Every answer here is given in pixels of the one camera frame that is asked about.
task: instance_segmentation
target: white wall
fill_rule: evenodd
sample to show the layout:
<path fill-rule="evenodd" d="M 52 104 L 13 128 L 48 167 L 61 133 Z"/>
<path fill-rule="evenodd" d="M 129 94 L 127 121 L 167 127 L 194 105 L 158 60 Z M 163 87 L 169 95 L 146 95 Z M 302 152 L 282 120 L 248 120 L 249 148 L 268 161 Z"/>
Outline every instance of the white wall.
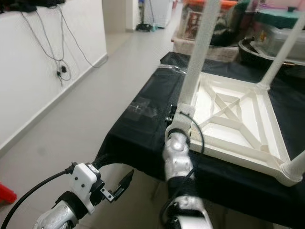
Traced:
<path fill-rule="evenodd" d="M 101 0 L 68 0 L 61 5 L 65 18 L 92 63 L 106 53 Z M 39 8 L 48 37 L 61 56 L 60 13 L 57 9 Z M 26 14 L 44 47 L 48 47 L 36 13 Z M 64 27 L 65 61 L 72 80 L 61 83 L 56 65 L 46 57 L 19 12 L 0 15 L 0 149 L 31 119 L 62 94 L 90 66 Z"/>
<path fill-rule="evenodd" d="M 139 0 L 126 0 L 126 29 L 134 30 L 139 23 Z"/>
<path fill-rule="evenodd" d="M 106 33 L 125 32 L 126 1 L 102 0 Z"/>

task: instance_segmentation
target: white refrigerator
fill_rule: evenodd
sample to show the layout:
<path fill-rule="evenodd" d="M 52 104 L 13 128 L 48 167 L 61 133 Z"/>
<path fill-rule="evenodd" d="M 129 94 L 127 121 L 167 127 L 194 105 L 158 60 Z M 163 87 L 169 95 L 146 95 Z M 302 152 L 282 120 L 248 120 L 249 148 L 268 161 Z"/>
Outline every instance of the white refrigerator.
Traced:
<path fill-rule="evenodd" d="M 155 25 L 165 28 L 172 16 L 173 2 L 173 0 L 145 0 L 144 23 L 153 25 L 154 17 Z"/>

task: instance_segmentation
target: white plastic bracket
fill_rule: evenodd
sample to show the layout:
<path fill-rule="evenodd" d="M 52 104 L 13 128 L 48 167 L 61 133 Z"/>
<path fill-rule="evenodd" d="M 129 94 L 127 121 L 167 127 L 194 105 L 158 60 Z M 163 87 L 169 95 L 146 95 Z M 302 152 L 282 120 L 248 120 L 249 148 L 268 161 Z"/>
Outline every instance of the white plastic bracket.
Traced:
<path fill-rule="evenodd" d="M 70 182 L 70 187 L 72 192 L 76 194 L 77 197 L 86 206 L 90 215 L 94 212 L 94 206 L 90 201 L 90 190 L 96 181 L 96 175 L 84 163 L 75 166 L 72 174 L 72 180 Z"/>

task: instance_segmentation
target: black tablecloth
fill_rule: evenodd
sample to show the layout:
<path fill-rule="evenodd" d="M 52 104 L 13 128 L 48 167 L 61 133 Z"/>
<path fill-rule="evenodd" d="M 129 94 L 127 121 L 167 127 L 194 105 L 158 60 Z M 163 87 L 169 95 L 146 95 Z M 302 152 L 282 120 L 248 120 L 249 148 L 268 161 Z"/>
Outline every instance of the black tablecloth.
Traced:
<path fill-rule="evenodd" d="M 158 179 L 164 179 L 162 150 L 165 117 L 177 105 L 189 56 L 170 52 L 107 134 L 97 158 L 108 155 L 107 164 L 124 163 Z M 239 80 L 258 82 L 264 70 L 238 63 L 207 60 L 203 71 Z M 269 91 L 281 132 L 294 158 L 305 149 L 305 81 L 279 73 Z M 273 177 L 222 160 L 191 154 L 199 163 L 195 172 L 202 198 L 273 223 L 305 228 L 305 182 L 285 187 Z"/>

